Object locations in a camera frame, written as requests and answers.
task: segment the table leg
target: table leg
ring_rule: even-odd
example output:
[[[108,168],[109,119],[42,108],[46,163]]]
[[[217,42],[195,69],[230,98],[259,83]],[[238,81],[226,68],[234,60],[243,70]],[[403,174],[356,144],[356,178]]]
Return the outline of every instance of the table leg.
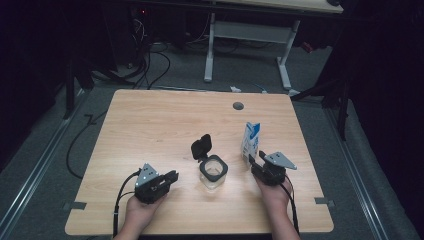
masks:
[[[205,82],[212,82],[213,72],[213,42],[215,38],[215,13],[211,13],[211,23],[209,29],[209,48],[208,55],[206,56],[206,67],[205,67]]]
[[[293,45],[294,38],[296,37],[297,29],[299,28],[300,20],[296,20],[293,23],[289,37],[287,39],[286,47],[284,49],[283,55],[277,58],[278,68],[280,70],[281,81],[283,82],[283,87],[286,90],[291,89],[289,75],[287,74],[286,61],[290,53],[290,49]]]

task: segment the black cable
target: black cable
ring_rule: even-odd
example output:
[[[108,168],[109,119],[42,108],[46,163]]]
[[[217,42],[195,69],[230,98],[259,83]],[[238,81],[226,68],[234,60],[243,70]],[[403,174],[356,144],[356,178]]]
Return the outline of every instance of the black cable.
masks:
[[[296,230],[297,234],[300,235],[300,233],[299,233],[299,222],[297,220],[296,204],[294,202],[294,188],[293,188],[292,182],[290,181],[290,178],[287,175],[286,175],[286,178],[287,178],[287,180],[289,181],[289,183],[292,187],[293,197],[290,195],[290,192],[287,190],[286,187],[284,187],[284,185],[282,183],[280,183],[280,186],[283,188],[284,192],[287,193],[287,196],[289,196],[290,204],[291,204],[292,212],[293,212],[293,226],[294,226],[294,229]]]
[[[127,185],[127,182],[131,180],[131,178],[140,175],[141,169],[139,169],[137,172],[134,172],[131,174],[127,179],[125,179],[124,183],[121,186],[121,189],[119,189],[118,197],[116,198],[115,203],[115,210],[113,212],[113,237],[115,237],[118,234],[118,215],[119,215],[119,201],[121,198],[129,193],[125,193],[122,195],[122,191],[124,191],[125,185]]]
[[[159,76],[159,77],[157,77],[155,80],[153,80],[149,85],[148,85],[148,87],[147,87],[147,90],[150,90],[151,88],[152,88],[152,86],[153,86],[153,84],[155,83],[155,82],[157,82],[163,75],[165,75],[167,72],[168,72],[168,70],[169,70],[169,68],[171,67],[171,60],[167,57],[167,56],[165,56],[163,53],[160,53],[160,52],[155,52],[156,54],[159,54],[159,55],[161,55],[161,56],[163,56],[164,58],[166,58],[166,60],[168,60],[168,67],[166,68],[166,70]]]
[[[159,53],[159,52],[165,52],[166,50],[168,50],[168,48],[169,48],[169,46],[168,46],[168,44],[167,43],[164,43],[164,42],[158,42],[159,44],[162,44],[162,45],[165,45],[165,47],[163,48],[163,49],[161,49],[161,50],[158,50],[158,51],[150,51],[151,53]]]
[[[100,117],[102,117],[103,115],[105,115],[107,113],[107,110],[106,111],[104,111],[103,113],[101,113],[99,116],[97,116],[96,118],[94,118],[94,120],[91,120],[90,122],[88,122],[87,123],[87,125],[83,128],[83,129],[81,129],[80,131],[79,131],[79,133],[75,136],[75,138],[72,140],[72,142],[71,142],[71,145],[69,146],[69,148],[68,148],[68,152],[66,153],[66,167],[68,168],[68,171],[69,171],[69,173],[71,173],[74,177],[76,177],[76,178],[79,178],[79,179],[82,179],[82,176],[80,176],[80,175],[78,175],[78,174],[76,174],[73,170],[72,170],[72,168],[71,168],[71,166],[70,166],[70,164],[69,164],[69,156],[70,156],[70,154],[71,154],[71,150],[72,150],[72,147],[74,146],[74,144],[75,144],[75,142],[78,140],[78,138],[81,136],[81,134],[89,127],[89,126],[91,126],[91,125],[93,125],[93,123],[95,123]]]
[[[146,63],[147,64],[147,68],[146,68],[146,70],[144,71],[144,73],[143,73],[143,75],[137,80],[137,82],[134,84],[134,86],[133,86],[133,89],[136,89],[137,88],[137,85],[139,85],[139,87],[141,87],[141,85],[143,84],[143,82],[144,82],[144,80],[143,81],[141,81],[143,78],[146,80],[146,82],[147,82],[147,86],[149,85],[149,81],[147,80],[147,72],[149,71],[149,69],[150,69],[150,51],[148,52],[148,54],[147,54],[147,56],[148,56],[148,59],[149,59],[149,61],[148,61],[148,63]]]

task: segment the human arm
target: human arm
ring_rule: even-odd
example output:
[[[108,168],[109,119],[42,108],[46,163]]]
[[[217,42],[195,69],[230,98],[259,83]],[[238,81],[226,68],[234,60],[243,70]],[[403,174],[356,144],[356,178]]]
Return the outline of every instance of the human arm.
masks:
[[[114,240],[137,240],[141,232],[152,221],[156,210],[165,200],[165,197],[166,195],[152,204],[142,203],[135,196],[129,198],[124,225]]]
[[[287,193],[278,185],[265,185],[256,177],[255,180],[262,193],[262,201],[271,223],[273,240],[300,239],[287,214],[287,205],[290,201]],[[283,186],[289,193],[292,192],[292,187],[288,180],[284,181]]]

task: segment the cable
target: cable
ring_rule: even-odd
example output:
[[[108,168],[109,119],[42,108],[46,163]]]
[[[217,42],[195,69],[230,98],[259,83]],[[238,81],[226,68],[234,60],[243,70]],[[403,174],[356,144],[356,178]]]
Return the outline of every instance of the cable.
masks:
[[[290,178],[287,175],[286,175],[286,178],[287,178],[287,180],[289,181],[289,183],[291,185],[293,197],[290,195],[290,192],[287,190],[286,187],[284,187],[284,185],[282,183],[280,183],[280,186],[283,188],[284,192],[287,193],[287,196],[289,196],[290,204],[291,204],[292,212],[293,212],[293,226],[294,226],[294,229],[296,230],[297,234],[300,234],[299,233],[299,222],[297,220],[296,204],[294,202],[294,188],[293,188],[293,184],[292,184],[292,182],[290,181]]]
[[[94,120],[91,120],[91,121],[89,121],[88,123],[87,123],[87,125],[83,128],[83,129],[81,129],[80,131],[79,131],[79,133],[75,136],[75,138],[72,140],[72,142],[71,142],[71,145],[69,146],[69,148],[68,148],[68,152],[66,153],[66,167],[68,168],[68,171],[69,171],[69,173],[71,173],[74,177],[76,177],[76,178],[79,178],[79,179],[82,179],[82,176],[80,176],[80,175],[78,175],[78,174],[76,174],[73,170],[72,170],[72,168],[71,168],[71,166],[70,166],[70,164],[69,164],[69,156],[70,156],[70,154],[71,154],[71,150],[72,150],[72,147],[74,146],[74,144],[75,144],[75,142],[78,140],[78,138],[81,136],[81,134],[89,127],[89,126],[91,126],[91,125],[93,125],[93,123],[95,123],[100,117],[102,117],[103,115],[105,115],[107,113],[107,110],[106,111],[104,111],[103,113],[101,113],[99,116],[97,116],[96,118],[94,118]]]
[[[159,54],[159,55],[161,55],[161,56],[163,56],[164,58],[166,58],[166,60],[168,60],[168,67],[166,68],[166,70],[159,76],[159,77],[157,77],[155,80],[153,80],[149,85],[148,85],[148,87],[147,87],[147,90],[150,90],[151,88],[152,88],[152,86],[153,86],[153,84],[155,83],[155,82],[157,82],[163,75],[165,75],[167,72],[168,72],[168,70],[169,70],[169,68],[171,67],[171,60],[169,60],[169,58],[167,57],[167,56],[165,56],[164,54],[162,54],[162,53],[160,53],[160,52],[156,52],[156,54]]]
[[[208,36],[208,37],[205,37],[205,38],[201,39],[201,38],[205,35],[206,29],[208,29],[208,25],[209,25],[209,20],[210,20],[210,18],[211,18],[211,14],[209,13],[209,14],[208,14],[208,18],[206,19],[205,27],[203,28],[203,31],[202,31],[202,33],[200,34],[200,36],[199,36],[196,40],[193,40],[193,41],[187,42],[186,44],[201,42],[201,41],[204,41],[204,40],[206,40],[206,39],[208,39],[208,38],[209,38],[209,36]]]
[[[121,198],[129,193],[125,193],[122,195],[122,191],[125,188],[125,185],[127,185],[127,182],[131,180],[131,178],[140,175],[141,169],[139,169],[137,172],[134,172],[131,174],[127,179],[125,179],[124,183],[121,186],[121,189],[119,189],[118,197],[116,198],[115,203],[115,210],[113,212],[113,237],[115,237],[118,234],[118,215],[119,215],[119,201]]]
[[[137,82],[134,84],[133,89],[136,89],[137,88],[137,85],[139,85],[138,88],[140,88],[143,85],[144,80],[141,81],[143,78],[145,78],[145,80],[147,82],[147,85],[149,85],[149,81],[147,80],[147,76],[146,75],[147,75],[147,72],[150,69],[150,62],[151,62],[150,61],[150,51],[148,52],[147,56],[148,56],[148,59],[149,59],[149,62],[147,63],[147,68],[144,71],[144,74],[140,77],[140,79],[138,79]]]

